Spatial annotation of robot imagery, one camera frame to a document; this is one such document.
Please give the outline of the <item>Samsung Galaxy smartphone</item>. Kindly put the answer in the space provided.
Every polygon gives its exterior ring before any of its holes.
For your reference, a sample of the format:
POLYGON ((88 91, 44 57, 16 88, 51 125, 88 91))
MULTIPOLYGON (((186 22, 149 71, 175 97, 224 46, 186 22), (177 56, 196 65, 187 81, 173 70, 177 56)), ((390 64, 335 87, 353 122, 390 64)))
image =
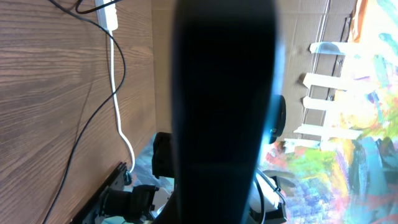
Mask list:
POLYGON ((269 121, 277 48, 276 8, 268 0, 178 1, 172 32, 172 139, 189 223, 199 174, 228 181, 246 199, 269 121))

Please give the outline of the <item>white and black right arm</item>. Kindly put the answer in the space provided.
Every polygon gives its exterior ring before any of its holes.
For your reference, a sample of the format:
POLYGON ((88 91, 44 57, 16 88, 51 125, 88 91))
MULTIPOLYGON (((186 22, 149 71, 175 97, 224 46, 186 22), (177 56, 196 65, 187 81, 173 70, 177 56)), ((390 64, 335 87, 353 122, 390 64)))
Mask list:
MULTIPOLYGON (((243 189, 233 190, 227 180, 219 177, 207 177, 195 174, 190 180, 202 180, 202 189, 191 189, 183 193, 183 198, 194 199, 186 210, 191 213, 189 223, 198 223, 204 218, 205 223, 232 223, 238 216, 235 207, 245 205, 245 223, 285 223, 285 198, 280 192, 280 179, 269 177, 257 169, 252 178, 246 199, 238 200, 243 189)), ((98 211, 84 219, 84 223, 99 223, 107 218, 122 217, 128 223, 178 223, 177 193, 168 192, 155 185, 138 185, 130 192, 123 191, 123 185, 132 181, 128 173, 121 169, 107 179, 102 187, 97 203, 98 211)))

